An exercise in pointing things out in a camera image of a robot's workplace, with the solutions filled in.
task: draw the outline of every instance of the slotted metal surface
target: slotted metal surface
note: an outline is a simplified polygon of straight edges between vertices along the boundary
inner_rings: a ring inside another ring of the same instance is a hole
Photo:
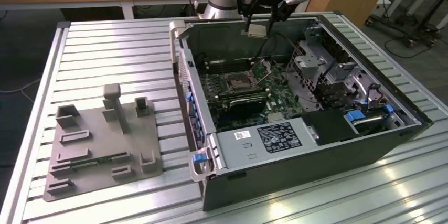
[[[35,129],[35,135],[23,146],[20,158],[27,158],[17,163],[21,161],[24,168],[16,167],[13,179],[19,183],[9,187],[0,222],[445,222],[447,107],[353,24],[333,13],[325,16],[436,122],[413,141],[400,145],[373,165],[203,212],[200,189],[189,178],[185,129],[169,63],[168,23],[172,19],[72,23],[69,29],[60,31],[60,40],[55,40],[56,52],[51,55],[55,71],[48,78],[43,106],[36,107],[41,111],[39,124],[28,126]],[[115,82],[121,83],[121,102],[144,95],[155,101],[164,173],[44,202],[56,108],[69,103],[79,109],[103,106],[101,85]]]

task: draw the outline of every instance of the floor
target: floor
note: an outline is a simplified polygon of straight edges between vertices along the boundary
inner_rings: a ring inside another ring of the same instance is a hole
[[[423,12],[416,13],[417,18],[421,18],[424,10],[429,9],[435,1],[425,1],[420,7]],[[411,0],[404,0],[404,6],[409,2]],[[143,7],[136,11],[137,18],[173,17],[183,15],[184,12],[183,6]],[[437,23],[447,13],[448,1],[440,7],[432,22]],[[0,90],[17,89],[40,78],[59,21],[64,21],[60,10],[9,11],[7,17],[0,20]],[[364,27],[363,31],[381,47],[384,42],[401,36],[399,32],[377,23],[372,27]],[[448,104],[448,74],[445,74],[448,72],[448,28],[441,30],[441,34],[445,42],[436,43],[431,50],[412,59],[393,58],[439,99]],[[409,56],[427,48],[417,45],[409,49],[399,41],[393,41],[389,49],[399,55]],[[24,90],[32,99],[35,99],[37,87],[39,83],[35,83]],[[20,92],[0,94],[0,206],[31,110],[32,103]]]

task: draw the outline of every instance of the motherboard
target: motherboard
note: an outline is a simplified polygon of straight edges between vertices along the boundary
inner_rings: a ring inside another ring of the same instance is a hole
[[[204,74],[201,85],[217,132],[289,119],[303,113],[285,66],[257,60],[251,69]]]

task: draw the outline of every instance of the blue latch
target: blue latch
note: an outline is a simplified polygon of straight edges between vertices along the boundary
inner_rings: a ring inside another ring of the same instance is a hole
[[[208,158],[207,158],[207,154],[205,153],[196,153],[193,154],[193,163],[195,164],[200,164],[207,162]]]
[[[192,100],[192,97],[193,97],[193,93],[189,91],[188,95],[185,97],[187,102],[189,102]]]
[[[389,105],[389,104],[384,108],[385,108],[387,113],[389,113],[389,114],[395,111],[392,105]]]
[[[364,119],[365,115],[363,114],[360,110],[352,110],[352,111],[348,111],[347,118],[352,122],[355,120]]]

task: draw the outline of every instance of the white label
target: white label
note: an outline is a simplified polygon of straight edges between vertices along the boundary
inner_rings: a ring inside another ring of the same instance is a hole
[[[236,138],[236,140],[244,139],[244,138],[248,138],[248,137],[251,137],[249,131],[235,132],[235,138]]]

